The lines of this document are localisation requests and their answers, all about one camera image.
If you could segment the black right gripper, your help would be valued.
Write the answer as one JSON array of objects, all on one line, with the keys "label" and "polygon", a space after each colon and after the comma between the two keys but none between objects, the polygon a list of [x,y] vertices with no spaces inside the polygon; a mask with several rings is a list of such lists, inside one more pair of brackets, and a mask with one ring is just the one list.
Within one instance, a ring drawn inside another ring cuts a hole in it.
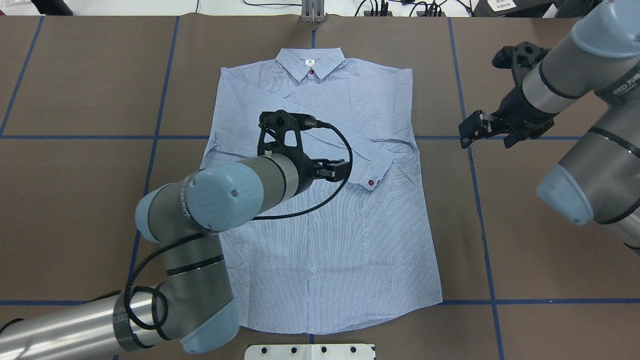
[{"label": "black right gripper", "polygon": [[[490,131],[493,116],[498,122],[498,131]],[[556,115],[540,111],[530,104],[520,88],[513,88],[491,114],[476,110],[459,124],[459,142],[466,150],[473,142],[505,134],[503,145],[512,148],[526,139],[537,139],[554,125]]]}]

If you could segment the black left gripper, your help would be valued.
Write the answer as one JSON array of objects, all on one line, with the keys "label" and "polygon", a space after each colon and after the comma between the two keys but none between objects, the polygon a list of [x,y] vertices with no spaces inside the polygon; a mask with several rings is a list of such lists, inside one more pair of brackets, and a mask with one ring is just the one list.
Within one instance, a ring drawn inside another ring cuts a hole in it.
[{"label": "black left gripper", "polygon": [[306,191],[317,178],[332,183],[343,182],[350,177],[349,168],[350,162],[345,159],[297,157],[297,194]]}]

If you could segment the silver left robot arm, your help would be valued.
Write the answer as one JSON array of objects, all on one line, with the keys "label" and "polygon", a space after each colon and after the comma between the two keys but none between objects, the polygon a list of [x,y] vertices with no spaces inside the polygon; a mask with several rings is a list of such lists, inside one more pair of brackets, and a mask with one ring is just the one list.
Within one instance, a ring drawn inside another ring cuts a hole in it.
[{"label": "silver left robot arm", "polygon": [[221,162],[147,194],[135,210],[139,232],[159,248],[121,291],[1,329],[3,360],[98,360],[179,341],[187,354],[225,346],[240,331],[220,233],[314,180],[346,183],[352,161],[307,159],[265,150]]}]

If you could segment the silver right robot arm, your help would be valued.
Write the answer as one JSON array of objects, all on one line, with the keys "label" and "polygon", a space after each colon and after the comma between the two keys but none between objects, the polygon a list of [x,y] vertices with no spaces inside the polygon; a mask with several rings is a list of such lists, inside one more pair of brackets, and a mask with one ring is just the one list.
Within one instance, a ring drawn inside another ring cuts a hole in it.
[{"label": "silver right robot arm", "polygon": [[539,199],[570,223],[604,227],[639,252],[639,2],[602,0],[554,47],[524,41],[494,54],[513,87],[496,110],[458,125],[459,143],[501,137],[506,149],[540,139],[585,96],[599,115],[537,185]]}]

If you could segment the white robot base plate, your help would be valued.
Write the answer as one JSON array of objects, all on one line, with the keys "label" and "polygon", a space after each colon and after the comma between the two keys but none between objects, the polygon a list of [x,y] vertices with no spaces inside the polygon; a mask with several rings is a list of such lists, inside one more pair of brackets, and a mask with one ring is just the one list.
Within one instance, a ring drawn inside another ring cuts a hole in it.
[{"label": "white robot base plate", "polygon": [[256,344],[247,347],[245,360],[375,360],[374,344]]}]

